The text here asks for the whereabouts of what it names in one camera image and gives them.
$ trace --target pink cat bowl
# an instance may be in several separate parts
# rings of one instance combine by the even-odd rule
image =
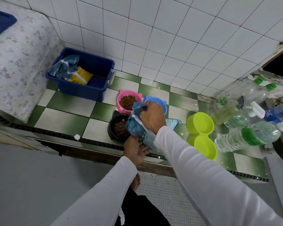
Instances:
[[[124,96],[134,96],[135,99],[137,100],[137,102],[142,102],[142,94],[141,93],[137,93],[135,91],[132,90],[123,90],[120,89],[119,90],[119,94],[117,95],[117,110],[119,111],[119,113],[122,114],[126,114],[126,115],[130,115],[132,110],[126,110],[123,107],[121,107],[121,105],[119,104],[119,101],[124,97]]]

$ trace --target yellow food bag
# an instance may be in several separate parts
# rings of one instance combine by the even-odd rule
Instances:
[[[86,85],[90,81],[92,76],[93,74],[90,74],[83,68],[79,67],[76,72],[73,72],[73,74],[71,75],[71,79],[68,79],[68,81]]]

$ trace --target green bottle cap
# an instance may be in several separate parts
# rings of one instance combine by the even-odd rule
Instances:
[[[263,81],[266,81],[266,79],[262,76],[259,76],[255,80],[253,80],[253,83],[256,85],[260,85]]]
[[[277,84],[275,84],[275,83],[270,83],[270,84],[267,84],[267,85],[265,86],[265,89],[266,89],[267,91],[271,91],[271,90],[273,90],[273,89],[275,89],[275,88],[277,88]]]
[[[242,134],[243,139],[251,146],[258,146],[258,145],[266,144],[262,142],[260,139],[258,139],[257,137],[255,137],[251,128],[241,129],[241,134]]]

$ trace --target black pants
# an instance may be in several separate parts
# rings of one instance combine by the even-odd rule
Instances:
[[[122,203],[125,215],[125,226],[171,226],[162,213],[144,195],[137,195],[130,187]],[[121,226],[117,217],[115,226]]]

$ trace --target lime green double bowl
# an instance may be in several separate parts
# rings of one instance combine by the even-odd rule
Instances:
[[[188,143],[210,160],[217,157],[214,142],[208,137],[214,130],[214,122],[208,114],[198,112],[188,117],[186,127],[190,133]]]

